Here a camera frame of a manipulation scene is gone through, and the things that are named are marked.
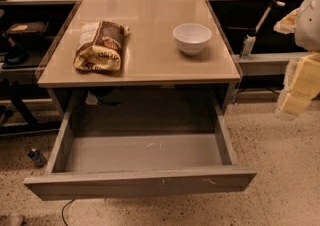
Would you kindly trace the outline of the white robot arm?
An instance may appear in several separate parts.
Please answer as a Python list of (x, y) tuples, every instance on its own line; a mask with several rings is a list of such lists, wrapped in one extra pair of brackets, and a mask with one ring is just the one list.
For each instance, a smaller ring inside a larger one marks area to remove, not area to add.
[(276, 115), (293, 120), (320, 93), (320, 0), (304, 0), (274, 26), (282, 34), (294, 34), (295, 44), (307, 51), (301, 59), (291, 60), (285, 72)]

